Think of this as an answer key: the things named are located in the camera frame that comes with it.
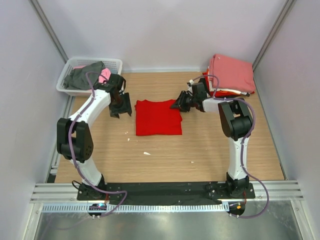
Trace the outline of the red t shirt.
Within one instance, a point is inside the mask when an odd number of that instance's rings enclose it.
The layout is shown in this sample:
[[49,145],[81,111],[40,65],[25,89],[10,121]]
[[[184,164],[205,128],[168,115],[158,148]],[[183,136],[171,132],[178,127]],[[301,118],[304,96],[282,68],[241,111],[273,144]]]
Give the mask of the red t shirt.
[[174,103],[174,99],[138,100],[135,104],[136,135],[182,135],[182,117],[178,109],[171,108]]

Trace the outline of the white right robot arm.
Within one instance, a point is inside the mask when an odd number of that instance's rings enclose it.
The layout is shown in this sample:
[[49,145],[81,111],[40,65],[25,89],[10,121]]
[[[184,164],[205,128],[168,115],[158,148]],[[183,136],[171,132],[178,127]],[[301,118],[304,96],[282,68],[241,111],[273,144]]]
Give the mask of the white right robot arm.
[[205,84],[198,82],[191,84],[187,91],[181,91],[170,108],[180,112],[196,108],[204,113],[219,113],[222,132],[229,142],[229,167],[224,189],[231,198],[243,197],[250,183],[247,147],[255,126],[255,117],[248,103],[243,98],[209,97]]

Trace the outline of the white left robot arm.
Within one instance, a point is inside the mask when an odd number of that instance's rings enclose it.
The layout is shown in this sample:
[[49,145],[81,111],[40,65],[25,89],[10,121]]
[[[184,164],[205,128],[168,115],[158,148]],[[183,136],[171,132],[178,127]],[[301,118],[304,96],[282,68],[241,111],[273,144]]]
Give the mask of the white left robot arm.
[[57,122],[56,149],[69,160],[81,177],[78,193],[92,200],[101,200],[109,192],[103,174],[97,169],[92,154],[94,142],[91,126],[105,108],[113,118],[132,114],[129,93],[125,92],[126,80],[119,74],[111,74],[104,82],[90,83],[91,95],[68,118]]

